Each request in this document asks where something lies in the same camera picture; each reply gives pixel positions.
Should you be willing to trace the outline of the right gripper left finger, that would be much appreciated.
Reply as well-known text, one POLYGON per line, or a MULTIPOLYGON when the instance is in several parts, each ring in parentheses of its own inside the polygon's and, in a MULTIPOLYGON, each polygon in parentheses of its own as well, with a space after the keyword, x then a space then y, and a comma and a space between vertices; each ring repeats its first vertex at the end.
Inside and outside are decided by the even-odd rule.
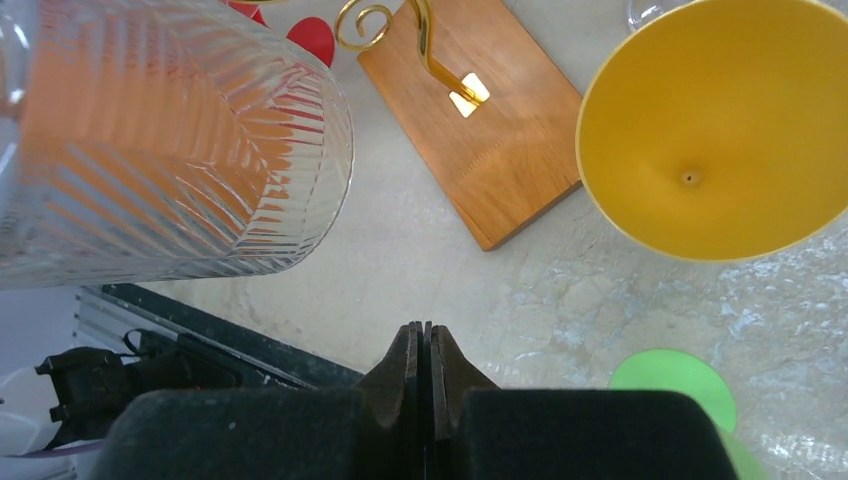
POLYGON ((94 479, 421 479, 421 323, 349 388, 157 391, 112 426, 94 479))

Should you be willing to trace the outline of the clear flute glass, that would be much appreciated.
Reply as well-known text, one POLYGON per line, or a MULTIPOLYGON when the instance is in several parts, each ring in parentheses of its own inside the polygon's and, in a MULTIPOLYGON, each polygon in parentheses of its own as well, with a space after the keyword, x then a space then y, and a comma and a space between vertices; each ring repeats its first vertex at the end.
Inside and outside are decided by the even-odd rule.
POLYGON ((626 2, 627 25, 636 32, 661 16, 691 3, 691 0, 628 0, 626 2))

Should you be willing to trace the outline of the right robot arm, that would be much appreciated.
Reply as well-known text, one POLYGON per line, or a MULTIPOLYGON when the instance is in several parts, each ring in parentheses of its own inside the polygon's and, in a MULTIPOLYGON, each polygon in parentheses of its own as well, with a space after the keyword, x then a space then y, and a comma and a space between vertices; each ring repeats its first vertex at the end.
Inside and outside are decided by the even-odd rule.
POLYGON ((349 386, 277 384, 152 331, 1 380, 1 453, 97 447, 95 479, 738 479, 718 427, 667 390, 511 390, 447 328, 411 323, 349 386))

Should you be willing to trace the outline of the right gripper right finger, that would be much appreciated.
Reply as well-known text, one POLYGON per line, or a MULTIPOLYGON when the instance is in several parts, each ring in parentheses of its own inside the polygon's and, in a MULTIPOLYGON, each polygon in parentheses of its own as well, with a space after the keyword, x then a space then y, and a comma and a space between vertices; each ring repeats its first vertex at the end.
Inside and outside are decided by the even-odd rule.
POLYGON ((503 389, 426 323, 432 479, 736 479, 696 401, 663 390, 503 389))

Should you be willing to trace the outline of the red wine glass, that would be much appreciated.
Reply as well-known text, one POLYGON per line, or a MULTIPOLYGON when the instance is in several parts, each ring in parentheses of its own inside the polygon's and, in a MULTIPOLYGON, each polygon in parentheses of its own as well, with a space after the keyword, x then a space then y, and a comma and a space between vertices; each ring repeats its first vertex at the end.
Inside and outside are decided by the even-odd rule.
MULTIPOLYGON (((261 11, 261 5, 270 4, 270 1, 225 1, 225 4, 255 23, 271 28, 261 11)), ((286 38, 315 56, 327 67, 332 66, 336 40, 325 20, 314 16, 305 17, 288 30, 286 38)))

